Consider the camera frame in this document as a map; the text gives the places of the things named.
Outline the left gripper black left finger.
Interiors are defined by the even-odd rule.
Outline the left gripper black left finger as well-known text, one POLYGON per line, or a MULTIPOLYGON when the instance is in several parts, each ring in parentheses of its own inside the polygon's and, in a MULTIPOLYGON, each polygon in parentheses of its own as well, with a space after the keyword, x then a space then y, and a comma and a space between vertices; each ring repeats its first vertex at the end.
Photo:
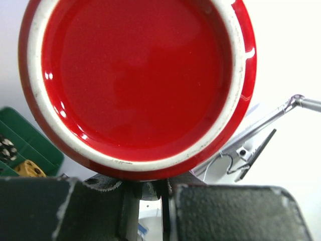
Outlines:
POLYGON ((1 178, 1 240, 137 240, 134 186, 103 175, 1 178))

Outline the red mug black handle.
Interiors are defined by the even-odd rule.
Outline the red mug black handle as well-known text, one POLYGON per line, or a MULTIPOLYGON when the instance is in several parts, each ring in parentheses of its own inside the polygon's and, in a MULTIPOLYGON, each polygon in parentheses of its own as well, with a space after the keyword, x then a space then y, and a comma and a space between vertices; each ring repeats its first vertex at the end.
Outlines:
POLYGON ((84 167, 138 181, 217 153, 257 69, 243 1, 29 1, 18 58, 46 136, 84 167))

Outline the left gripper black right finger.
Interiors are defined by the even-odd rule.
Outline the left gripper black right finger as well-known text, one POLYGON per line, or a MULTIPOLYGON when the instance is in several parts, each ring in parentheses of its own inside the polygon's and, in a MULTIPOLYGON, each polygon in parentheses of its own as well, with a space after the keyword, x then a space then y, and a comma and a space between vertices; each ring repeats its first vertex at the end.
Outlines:
POLYGON ((177 185, 170 240, 312 240, 293 196, 277 186, 177 185))

